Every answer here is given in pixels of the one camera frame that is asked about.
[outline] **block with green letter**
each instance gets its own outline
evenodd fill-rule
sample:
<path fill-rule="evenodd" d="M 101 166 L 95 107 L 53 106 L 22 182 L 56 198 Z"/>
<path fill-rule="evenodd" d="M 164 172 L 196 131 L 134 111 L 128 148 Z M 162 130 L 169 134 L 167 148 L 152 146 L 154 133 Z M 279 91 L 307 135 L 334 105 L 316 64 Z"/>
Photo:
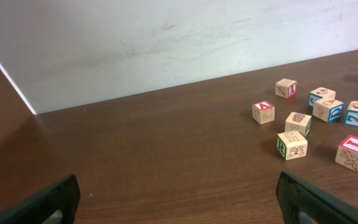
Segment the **block with green letter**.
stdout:
<path fill-rule="evenodd" d="M 299 131 L 287 131 L 277 134 L 276 147 L 283 159 L 296 159 L 306 156 L 308 141 Z"/>

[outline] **wooden table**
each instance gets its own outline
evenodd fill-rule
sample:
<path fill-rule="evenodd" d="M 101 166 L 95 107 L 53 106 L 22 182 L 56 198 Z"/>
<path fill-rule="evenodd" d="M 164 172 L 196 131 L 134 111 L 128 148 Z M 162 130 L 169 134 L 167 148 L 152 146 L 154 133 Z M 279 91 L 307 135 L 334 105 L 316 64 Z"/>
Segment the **wooden table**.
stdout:
<path fill-rule="evenodd" d="M 275 96 L 281 78 L 298 81 L 296 99 Z M 73 173 L 76 223 L 283 223 L 283 170 L 358 207 L 358 173 L 334 161 L 358 128 L 313 118 L 306 157 L 275 147 L 321 86 L 358 100 L 358 50 L 40 114 L 0 145 L 0 210 Z M 251 104 L 263 100 L 276 118 L 259 125 Z"/>

